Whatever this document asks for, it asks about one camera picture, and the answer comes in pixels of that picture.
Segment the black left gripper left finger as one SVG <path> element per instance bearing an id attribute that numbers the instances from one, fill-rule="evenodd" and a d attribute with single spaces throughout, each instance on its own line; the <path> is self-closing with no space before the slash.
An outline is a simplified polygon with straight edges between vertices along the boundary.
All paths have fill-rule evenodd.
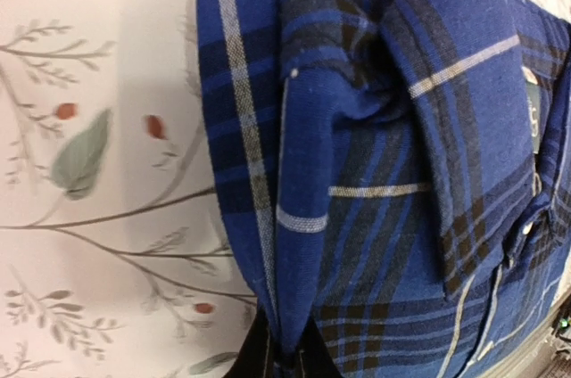
<path id="1" fill-rule="evenodd" d="M 263 309 L 258 309 L 244 343 L 227 378 L 278 377 L 274 362 L 274 341 Z"/>

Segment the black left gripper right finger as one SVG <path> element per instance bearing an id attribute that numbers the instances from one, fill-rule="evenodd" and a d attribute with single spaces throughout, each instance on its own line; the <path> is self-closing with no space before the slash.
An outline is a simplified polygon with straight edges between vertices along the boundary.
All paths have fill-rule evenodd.
<path id="1" fill-rule="evenodd" d="M 308 320 L 294 356 L 294 376 L 298 378 L 343 378 L 312 317 Z"/>

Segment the dark blue plaid shirt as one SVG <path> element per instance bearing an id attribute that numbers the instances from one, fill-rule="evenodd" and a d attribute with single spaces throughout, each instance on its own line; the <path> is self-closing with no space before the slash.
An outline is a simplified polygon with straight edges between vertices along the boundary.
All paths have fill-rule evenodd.
<path id="1" fill-rule="evenodd" d="M 203 117 L 278 377 L 488 374 L 570 251 L 570 26 L 529 0 L 196 0 Z"/>

